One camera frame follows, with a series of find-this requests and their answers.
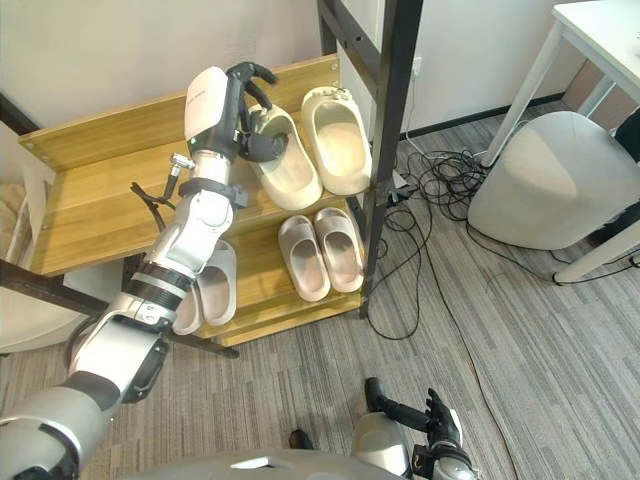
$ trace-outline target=white slipper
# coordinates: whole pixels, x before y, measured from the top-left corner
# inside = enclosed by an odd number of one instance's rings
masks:
[[[309,219],[296,215],[285,220],[278,232],[278,243],[300,297],[307,302],[326,297],[331,284]]]
[[[366,190],[371,151],[351,93],[336,87],[314,88],[304,96],[301,113],[325,188],[336,195]]]
[[[180,303],[173,323],[177,335],[188,335],[200,328],[203,321],[209,325],[223,325],[236,313],[236,253],[224,240],[218,240],[206,266],[196,279],[185,299]],[[194,289],[200,290],[200,299]]]
[[[180,302],[176,310],[178,315],[173,322],[171,328],[176,335],[189,335],[195,332],[202,325],[202,312],[200,310],[200,302],[196,300],[192,285],[191,290],[184,297],[184,300]]]
[[[249,162],[273,203],[285,210],[301,210],[313,205],[322,195],[322,182],[309,160],[291,116],[274,105],[271,110],[253,106],[254,129],[265,135],[286,133],[289,139],[285,152],[265,163]]]
[[[358,290],[364,269],[358,237],[349,216],[339,208],[324,208],[316,213],[315,229],[331,286],[339,292]]]
[[[202,318],[209,325],[223,325],[236,313],[236,252],[218,240],[213,255],[198,275],[202,292]]]

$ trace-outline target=wall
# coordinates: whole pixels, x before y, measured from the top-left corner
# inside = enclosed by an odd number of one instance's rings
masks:
[[[411,129],[511,104],[551,28],[556,3],[566,0],[425,0],[415,53],[422,69],[410,86],[405,125],[414,87]],[[382,22],[367,9],[381,12],[384,2],[345,4],[370,37],[381,38]],[[536,97],[563,92],[583,62],[564,45]],[[349,88],[364,88],[346,81]]]
[[[562,1],[425,0],[411,127],[510,104]],[[379,44],[384,2],[344,3]],[[44,126],[184,90],[212,64],[278,66],[320,53],[315,0],[0,0],[0,8],[0,83]],[[565,90],[582,62],[567,46],[538,96]],[[368,123],[368,93],[353,72],[344,78]]]
[[[319,54],[315,0],[0,0],[0,84],[42,126]]]
[[[593,63],[585,62],[562,100],[569,108],[577,110],[603,76]],[[608,130],[619,126],[636,108],[638,104],[616,85],[589,118]]]

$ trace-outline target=power outlet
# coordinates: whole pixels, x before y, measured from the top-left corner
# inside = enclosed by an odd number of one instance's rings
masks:
[[[420,68],[422,67],[422,57],[413,57],[413,64],[411,65],[411,76],[416,78],[420,75]]]

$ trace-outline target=black metal post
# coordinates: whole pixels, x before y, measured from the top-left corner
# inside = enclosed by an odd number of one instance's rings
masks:
[[[0,285],[85,315],[101,315],[108,307],[99,298],[65,287],[58,277],[37,275],[4,260],[0,260]]]
[[[340,43],[358,75],[376,98],[380,86],[380,52],[340,0],[318,0],[322,54],[335,53]]]
[[[382,235],[393,166],[402,129],[402,117],[411,79],[413,55],[418,38],[422,0],[386,0],[380,58],[380,82],[376,95],[376,124],[373,135],[371,188],[365,194],[367,236],[363,303],[360,315],[368,312],[369,294],[376,271],[377,250]]]
[[[200,338],[195,335],[176,335],[173,332],[165,334],[167,340],[171,340],[174,343],[181,345],[187,345],[188,347],[197,348],[198,350],[204,350],[208,353],[215,353],[225,358],[238,358],[240,353],[231,347],[223,347],[215,338]]]

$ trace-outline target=striped carpet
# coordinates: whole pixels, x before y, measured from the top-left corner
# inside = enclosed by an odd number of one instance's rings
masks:
[[[562,107],[548,104],[528,115]],[[469,123],[417,142],[427,151],[478,152],[500,120]],[[400,146],[401,170],[411,151],[406,142]],[[424,202],[411,200],[409,206],[426,225]],[[384,237],[392,248],[378,275],[414,248],[406,235],[385,231]],[[640,478],[640,271],[580,285],[543,283],[482,250],[463,225],[439,214],[428,246],[520,478]],[[559,255],[577,258],[586,249],[579,244]],[[546,252],[503,251],[542,273],[561,266]],[[416,269],[417,260],[374,294],[371,320],[386,334],[400,335],[412,326]],[[364,411],[363,380],[371,375],[381,377],[396,400],[420,408],[427,388],[434,387],[460,414],[466,448],[482,478],[514,478],[426,265],[418,291],[420,326],[401,342],[376,336],[349,313],[242,345],[233,361],[172,345],[148,399],[122,408],[83,478],[118,478],[223,450],[284,447],[297,427],[320,449],[348,453]],[[59,383],[61,354],[57,346],[3,359],[0,366],[9,376],[5,407]],[[424,443],[421,435],[406,434]]]

